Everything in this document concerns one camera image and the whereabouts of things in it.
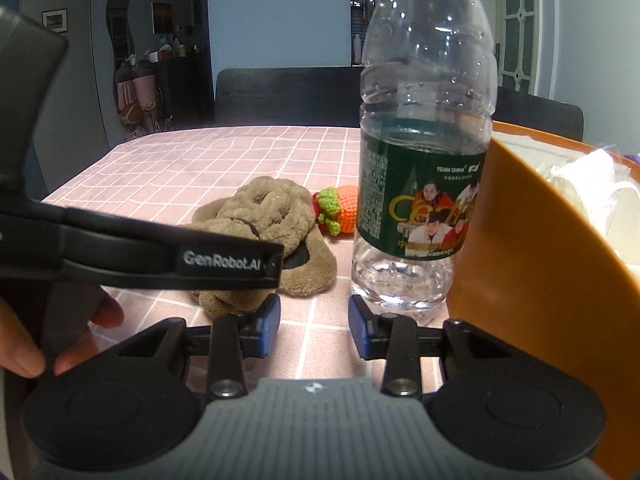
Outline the person's left hand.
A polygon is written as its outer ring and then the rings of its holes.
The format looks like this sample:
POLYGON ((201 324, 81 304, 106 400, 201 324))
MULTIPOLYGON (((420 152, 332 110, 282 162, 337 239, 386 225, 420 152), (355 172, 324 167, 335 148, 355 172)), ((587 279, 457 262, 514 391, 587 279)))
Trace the person's left hand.
MULTIPOLYGON (((120 304, 104 292, 90 323, 103 328, 114 328, 122 325, 124 317, 125 313, 120 304)), ((1 300, 0 322, 1 367, 24 378, 36 378, 42 375, 46 370, 43 352, 4 299, 1 300)), ((66 373, 98 353, 96 338, 93 336, 90 325, 87 325, 76 344, 67 348, 56 358, 53 373, 55 375, 66 373)))

